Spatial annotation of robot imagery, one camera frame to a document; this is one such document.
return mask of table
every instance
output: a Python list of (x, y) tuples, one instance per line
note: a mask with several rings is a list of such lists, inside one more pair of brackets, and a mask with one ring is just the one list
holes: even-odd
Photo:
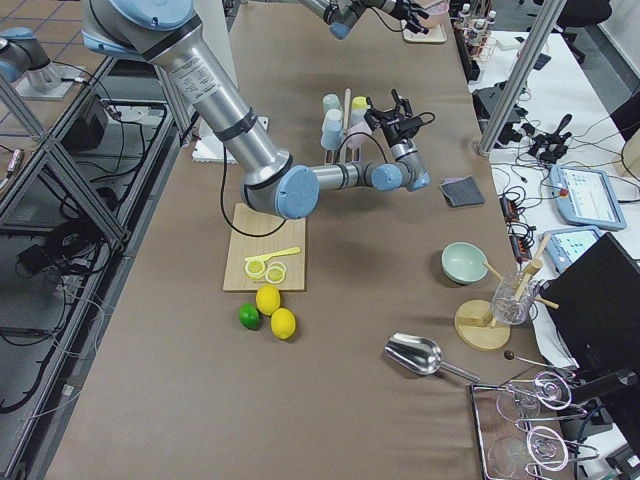
[[(493, 41), (508, 43), (510, 39), (527, 35), (526, 32), (496, 31), (492, 32), (491, 43)], [(536, 128), (554, 131), (560, 119), (566, 113), (571, 113), (573, 116), (571, 123), (563, 132), (572, 132), (577, 139), (586, 144), (570, 140), (569, 150), (558, 164), (595, 167), (604, 170), (610, 176), (617, 176), (615, 165), (610, 162), (619, 160), (616, 152), (622, 149), (624, 139), (618, 134), (616, 125), (608, 118), (609, 114), (605, 107), (560, 35), (549, 36), (543, 53), (550, 55), (551, 60), (543, 69), (531, 72), (527, 79), (527, 92), (521, 95), (518, 101), (520, 106), (529, 111), (527, 120), (536, 122)], [(483, 76), (479, 81), (470, 83), (469, 90), (493, 86), (497, 82), (506, 80), (515, 56), (516, 50), (501, 51), (496, 47), (493, 55), (482, 65)], [(590, 143), (596, 143), (602, 148), (594, 147)], [(512, 142), (506, 149), (494, 149), (491, 152), (489, 160), (494, 167), (498, 167), (494, 169), (498, 194), (502, 193), (507, 186), (519, 185), (525, 189), (528, 196), (539, 197), (541, 193), (542, 197), (550, 196), (550, 189), (546, 186), (539, 190), (540, 181), (543, 180), (544, 175), (542, 172), (509, 167), (520, 153), (523, 154), (525, 163), (533, 161), (531, 157), (524, 155), (528, 144), (529, 141), (524, 139), (520, 144)], [(615, 179), (611, 182), (619, 200), (637, 198), (638, 190), (632, 185)], [(530, 201), (525, 205), (534, 203), (537, 202)], [(626, 204), (622, 205), (622, 211), (628, 226), (624, 230), (613, 232), (613, 235), (633, 258), (640, 258), (640, 243), (637, 241), (640, 236), (640, 207), (638, 204)], [(540, 234), (536, 236), (536, 243), (541, 240), (541, 234), (547, 230), (569, 227), (558, 214), (553, 200), (542, 201), (535, 208), (527, 210), (525, 217), (530, 225), (537, 227), (537, 232)], [(545, 267), (537, 278), (552, 279), (557, 275), (548, 257), (545, 257)], [(545, 309), (539, 309), (534, 326), (540, 351), (545, 358), (555, 365), (570, 364), (571, 360), (567, 358), (565, 350), (560, 346), (555, 325)], [(612, 431), (595, 435), (589, 438), (587, 443), (596, 446), (601, 452), (601, 461), (584, 464), (587, 472), (598, 478), (598, 475), (602, 476), (610, 470), (604, 457), (615, 451), (617, 447), (624, 445), (625, 441), (614, 425)]]
[[(451, 209), (435, 185), (323, 194), (308, 220), (307, 291), (283, 294), (299, 320), (283, 342), (268, 323), (237, 321), (252, 295), (222, 292), (222, 168), (183, 151), (46, 478), (478, 478), (466, 383), (417, 378), (383, 353), (404, 331), (485, 382), (526, 368), (472, 350), (453, 328), (456, 308), (496, 283), (452, 283), (442, 249), (470, 241), (497, 268), (512, 264), (455, 43), (405, 44), (371, 13), (338, 42), (299, 5), (254, 3), (231, 40), (241, 92), (298, 162), (322, 161), (324, 94), (349, 87), (389, 108), (396, 88), (437, 115), (416, 137), (434, 183), (473, 175), (487, 203)], [(228, 205), (240, 175), (231, 167)], [(537, 356), (529, 328), (509, 347)]]

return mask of blue joint cap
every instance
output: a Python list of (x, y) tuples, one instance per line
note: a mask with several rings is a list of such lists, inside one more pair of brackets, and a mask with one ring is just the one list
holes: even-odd
[(428, 173), (422, 175), (418, 180), (413, 182), (411, 185), (407, 185), (407, 190), (413, 192), (415, 190), (420, 190), (423, 187), (426, 187), (431, 183), (431, 177)]
[(193, 0), (109, 0), (123, 17), (148, 30), (169, 31), (193, 17)]
[(35, 40), (36, 36), (27, 27), (8, 28), (0, 32), (0, 37), (7, 40)]
[(349, 33), (351, 32), (351, 29), (343, 23), (333, 22), (329, 26), (329, 31), (338, 40), (344, 40), (345, 38), (347, 38), (347, 35), (349, 35)]
[(82, 36), (84, 38), (84, 46), (92, 52), (109, 57), (124, 58), (125, 60), (145, 61), (135, 50), (124, 48), (122, 45), (118, 45), (102, 37), (91, 35), (84, 30), (82, 30)]
[(20, 70), (10, 63), (3, 62), (2, 60), (0, 60), (0, 75), (2, 75), (2, 77), (9, 83), (15, 82), (22, 76)]
[(402, 185), (402, 172), (390, 163), (378, 165), (371, 174), (371, 183), (381, 192), (390, 192)]
[(282, 218), (297, 220), (313, 212), (318, 203), (320, 182), (309, 167), (296, 165), (278, 184), (276, 190), (276, 212)]

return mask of metal scoop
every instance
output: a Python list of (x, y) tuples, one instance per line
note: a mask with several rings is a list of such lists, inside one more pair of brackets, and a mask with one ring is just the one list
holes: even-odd
[(384, 351), (403, 367), (418, 375), (431, 375), (440, 368), (479, 383), (480, 377), (442, 360), (442, 349), (433, 340), (406, 333), (395, 333), (389, 337)]

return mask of lemon slice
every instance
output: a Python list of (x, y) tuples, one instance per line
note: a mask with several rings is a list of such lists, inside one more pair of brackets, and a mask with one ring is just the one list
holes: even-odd
[(259, 280), (264, 276), (267, 267), (262, 260), (249, 260), (244, 264), (244, 272), (251, 280)]
[(280, 262), (273, 262), (267, 268), (267, 272), (265, 273), (265, 279), (267, 282), (272, 283), (274, 285), (278, 285), (284, 282), (285, 277), (287, 276), (287, 267)]

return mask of green lime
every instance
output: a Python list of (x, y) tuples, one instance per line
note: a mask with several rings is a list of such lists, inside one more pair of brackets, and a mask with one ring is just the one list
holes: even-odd
[(249, 330), (257, 330), (260, 328), (260, 314), (256, 307), (251, 305), (250, 303), (245, 303), (238, 310), (238, 318), (240, 319), (240, 323), (247, 327)]

